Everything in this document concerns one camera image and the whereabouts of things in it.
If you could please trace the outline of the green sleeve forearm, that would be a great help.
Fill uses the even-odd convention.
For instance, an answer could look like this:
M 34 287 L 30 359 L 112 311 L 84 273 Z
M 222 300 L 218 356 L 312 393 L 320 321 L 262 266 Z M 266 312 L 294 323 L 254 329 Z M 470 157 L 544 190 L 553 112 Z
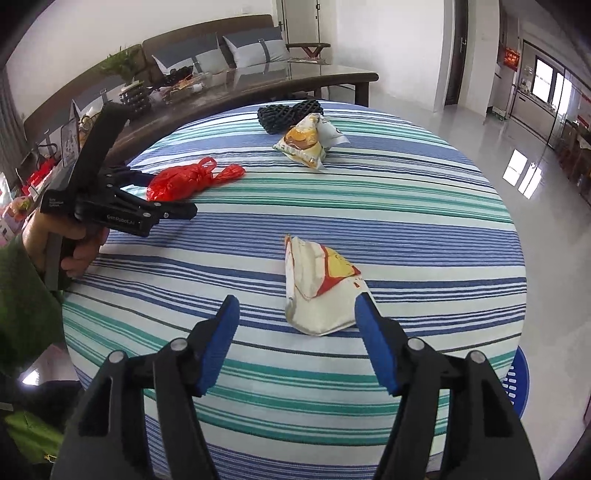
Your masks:
M 63 341 L 61 303 L 16 236 L 1 248 L 1 372 L 17 376 Z

